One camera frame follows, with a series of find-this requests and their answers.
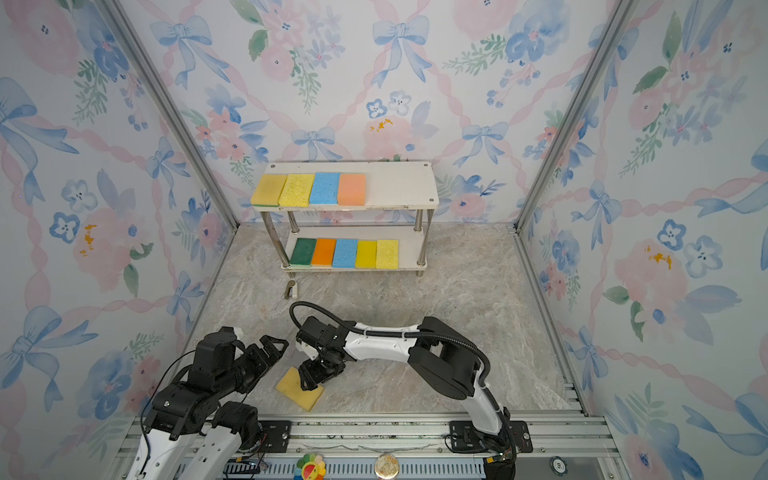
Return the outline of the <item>yellow orange sponge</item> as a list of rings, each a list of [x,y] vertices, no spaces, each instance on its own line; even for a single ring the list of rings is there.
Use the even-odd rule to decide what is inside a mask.
[[[303,390],[299,371],[290,367],[276,385],[276,390],[306,412],[310,412],[324,393],[322,385],[313,390]]]

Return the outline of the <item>blue sponge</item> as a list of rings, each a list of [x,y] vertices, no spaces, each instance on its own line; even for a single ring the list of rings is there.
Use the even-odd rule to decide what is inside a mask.
[[[337,205],[340,173],[320,172],[314,176],[310,194],[311,205]]]
[[[338,239],[331,266],[334,269],[354,269],[357,258],[358,241],[356,239]]]

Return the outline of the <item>green scrub sponge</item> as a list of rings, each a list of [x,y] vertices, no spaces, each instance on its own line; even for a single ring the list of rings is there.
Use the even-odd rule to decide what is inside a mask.
[[[290,265],[293,268],[309,268],[312,263],[317,240],[313,238],[298,238],[295,242]]]

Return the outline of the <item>peach pink sponge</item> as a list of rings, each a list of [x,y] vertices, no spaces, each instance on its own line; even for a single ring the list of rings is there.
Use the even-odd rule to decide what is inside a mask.
[[[340,177],[338,189],[338,205],[340,206],[365,206],[366,205],[366,175],[358,173],[343,173]]]

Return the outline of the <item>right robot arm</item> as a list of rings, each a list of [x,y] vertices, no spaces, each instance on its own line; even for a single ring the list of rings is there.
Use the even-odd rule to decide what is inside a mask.
[[[458,401],[486,451],[513,446],[507,411],[486,384],[490,360],[469,339],[434,317],[401,328],[374,328],[314,316],[299,327],[296,348],[307,355],[299,367],[301,388],[311,391],[339,376],[348,362],[389,360],[411,367],[435,392]]]

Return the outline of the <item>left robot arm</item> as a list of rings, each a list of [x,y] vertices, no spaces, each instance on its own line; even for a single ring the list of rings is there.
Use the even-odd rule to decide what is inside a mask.
[[[284,451],[290,424],[266,426],[248,396],[283,357],[289,342],[264,335],[245,345],[222,327],[198,342],[192,363],[153,393],[139,415],[141,439],[129,479],[218,479],[227,465],[260,467],[258,456]]]

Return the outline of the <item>white two-tier shelf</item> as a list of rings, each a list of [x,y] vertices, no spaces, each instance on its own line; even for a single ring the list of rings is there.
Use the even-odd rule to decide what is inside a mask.
[[[300,271],[413,271],[427,268],[430,226],[439,205],[427,161],[283,162],[259,180],[250,204],[281,267]],[[302,226],[299,213],[411,212],[409,224]]]

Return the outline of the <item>colourful round toy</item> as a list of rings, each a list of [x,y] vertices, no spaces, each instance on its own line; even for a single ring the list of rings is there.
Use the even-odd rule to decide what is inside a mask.
[[[294,468],[294,480],[324,480],[327,474],[326,462],[320,454],[308,453],[302,456]]]

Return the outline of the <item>round gold badge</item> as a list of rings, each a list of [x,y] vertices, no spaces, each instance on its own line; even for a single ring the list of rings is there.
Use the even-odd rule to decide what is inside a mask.
[[[374,463],[374,473],[378,480],[393,480],[400,474],[400,463],[392,453],[384,453]]]

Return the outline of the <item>round white dial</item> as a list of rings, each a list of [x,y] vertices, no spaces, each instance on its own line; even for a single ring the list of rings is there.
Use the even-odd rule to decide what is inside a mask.
[[[549,460],[549,465],[552,472],[558,477],[565,476],[568,473],[566,462],[559,456],[551,457]]]

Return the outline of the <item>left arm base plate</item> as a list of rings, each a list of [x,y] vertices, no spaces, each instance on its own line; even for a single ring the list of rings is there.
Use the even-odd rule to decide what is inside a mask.
[[[246,443],[240,452],[248,455],[286,453],[292,426],[289,420],[261,421],[255,439]]]

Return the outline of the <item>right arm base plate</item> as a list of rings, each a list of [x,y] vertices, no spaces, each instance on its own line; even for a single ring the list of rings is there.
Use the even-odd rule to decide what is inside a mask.
[[[518,453],[532,453],[534,450],[531,434],[526,422],[509,421],[509,434],[502,431],[497,435],[482,433],[471,421],[450,421],[449,433],[444,437],[446,446],[453,453],[480,454],[501,452],[502,445],[514,442]]]

